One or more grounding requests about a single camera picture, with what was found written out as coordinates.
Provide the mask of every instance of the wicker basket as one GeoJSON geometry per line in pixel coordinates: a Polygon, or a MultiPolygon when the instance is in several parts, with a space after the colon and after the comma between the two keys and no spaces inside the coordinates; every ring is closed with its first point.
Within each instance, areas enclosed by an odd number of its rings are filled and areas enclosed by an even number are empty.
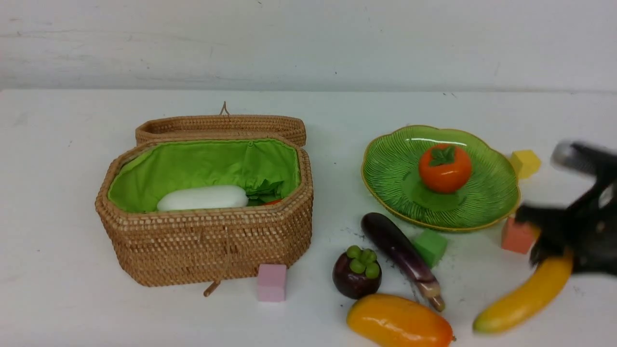
{"type": "Polygon", "coordinates": [[[217,136],[220,134],[250,135],[278,134],[303,147],[307,134],[301,119],[282,115],[230,115],[227,103],[218,115],[191,115],[150,120],[135,130],[137,144],[156,139],[190,136],[217,136]]]}
{"type": "Polygon", "coordinates": [[[114,160],[96,198],[96,211],[118,261],[144,286],[210,282],[205,296],[221,280],[255,277],[259,265],[290,267],[309,248],[312,237],[313,181],[308,154],[277,134],[207,134],[203,140],[273,138],[297,151],[300,185],[281,202],[266,206],[134,214],[119,209],[107,192],[124,164],[163,142],[195,140],[157,138],[114,160]]]}

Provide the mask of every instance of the green plate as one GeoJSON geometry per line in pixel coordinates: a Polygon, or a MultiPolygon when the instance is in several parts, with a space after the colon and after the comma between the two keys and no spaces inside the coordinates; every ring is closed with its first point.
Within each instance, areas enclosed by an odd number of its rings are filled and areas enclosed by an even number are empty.
{"type": "Polygon", "coordinates": [[[410,125],[371,141],[362,180],[397,217],[448,232],[489,227],[514,213],[521,198],[514,168],[503,154],[470,133],[425,125],[410,125]],[[418,160],[437,143],[463,146],[471,158],[471,178],[455,194],[433,193],[420,180],[418,160]]]}

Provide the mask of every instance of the yellow banana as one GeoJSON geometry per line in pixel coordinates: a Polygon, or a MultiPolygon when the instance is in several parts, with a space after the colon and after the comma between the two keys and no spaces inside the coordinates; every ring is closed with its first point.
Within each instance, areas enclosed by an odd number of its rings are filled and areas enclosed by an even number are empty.
{"type": "Polygon", "coordinates": [[[496,301],[473,322],[476,333],[502,333],[543,310],[559,295],[572,274],[573,255],[550,257],[540,263],[529,279],[496,301]]]}

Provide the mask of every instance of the white radish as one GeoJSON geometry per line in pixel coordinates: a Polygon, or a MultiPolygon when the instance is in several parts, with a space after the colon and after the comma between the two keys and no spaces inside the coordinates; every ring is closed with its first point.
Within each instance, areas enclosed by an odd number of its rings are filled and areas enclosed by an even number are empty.
{"type": "Polygon", "coordinates": [[[223,209],[244,207],[249,203],[246,191],[239,186],[203,186],[172,191],[158,203],[159,211],[223,209]]]}

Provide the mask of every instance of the pink cube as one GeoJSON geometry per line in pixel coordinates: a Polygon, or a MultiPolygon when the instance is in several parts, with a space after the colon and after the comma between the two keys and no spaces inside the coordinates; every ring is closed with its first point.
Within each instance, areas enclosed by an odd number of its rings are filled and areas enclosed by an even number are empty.
{"type": "Polygon", "coordinates": [[[285,301],[287,266],[284,264],[261,264],[257,275],[257,299],[279,303],[285,301]]]}
{"type": "Polygon", "coordinates": [[[536,242],[536,236],[529,224],[516,225],[509,217],[502,229],[502,248],[516,253],[527,254],[536,242]]]}

